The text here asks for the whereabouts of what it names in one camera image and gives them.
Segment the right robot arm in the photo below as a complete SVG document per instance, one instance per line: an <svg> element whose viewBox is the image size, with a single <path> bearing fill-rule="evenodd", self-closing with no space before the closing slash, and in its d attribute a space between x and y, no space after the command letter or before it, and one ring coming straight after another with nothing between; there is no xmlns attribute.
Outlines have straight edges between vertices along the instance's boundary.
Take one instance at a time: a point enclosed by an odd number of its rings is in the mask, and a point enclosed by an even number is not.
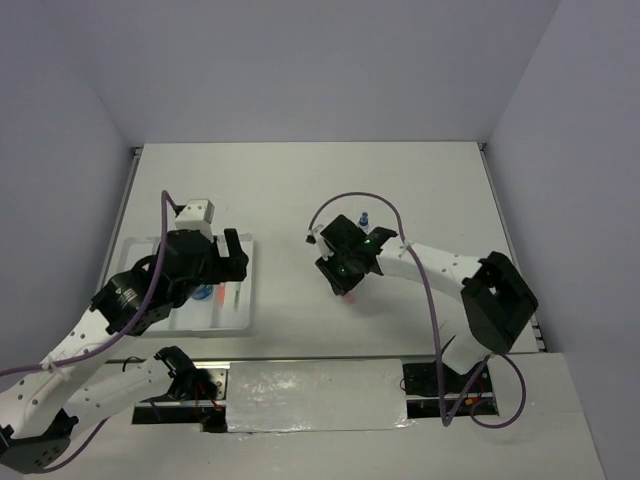
<svg viewBox="0 0 640 480"><path fill-rule="evenodd" d="M485 357L509 353L539 306L500 252L475 258L411 243L384 227L366 233L342 214L311 230L307 241L318 246L315 265L337 296L376 274L427 285L463 306L466 326L439 349L442 361L434 369L436 383L446 391L460 389Z"/></svg>

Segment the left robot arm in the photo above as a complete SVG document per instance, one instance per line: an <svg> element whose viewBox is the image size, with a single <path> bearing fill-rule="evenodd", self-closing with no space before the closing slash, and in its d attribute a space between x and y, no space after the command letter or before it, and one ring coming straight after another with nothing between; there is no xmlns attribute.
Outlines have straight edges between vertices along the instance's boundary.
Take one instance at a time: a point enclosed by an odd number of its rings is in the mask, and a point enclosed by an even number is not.
<svg viewBox="0 0 640 480"><path fill-rule="evenodd" d="M209 238L181 229L168 232L154 254L114 275L69 334L2 392L2 465L22 474L49 473L80 433L133 403L162 396L214 399L217 380L177 346L106 380L90 379L201 286L243 281L248 264L236 230Z"/></svg>

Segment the blue slime jar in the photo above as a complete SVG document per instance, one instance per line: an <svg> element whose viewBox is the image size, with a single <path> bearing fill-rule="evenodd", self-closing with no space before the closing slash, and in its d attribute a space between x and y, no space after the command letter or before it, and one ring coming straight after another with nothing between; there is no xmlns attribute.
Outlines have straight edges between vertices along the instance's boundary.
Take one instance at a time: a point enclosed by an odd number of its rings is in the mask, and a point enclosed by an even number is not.
<svg viewBox="0 0 640 480"><path fill-rule="evenodd" d="M192 295L194 300L205 300L213 293L214 287L212 285L200 286Z"/></svg>

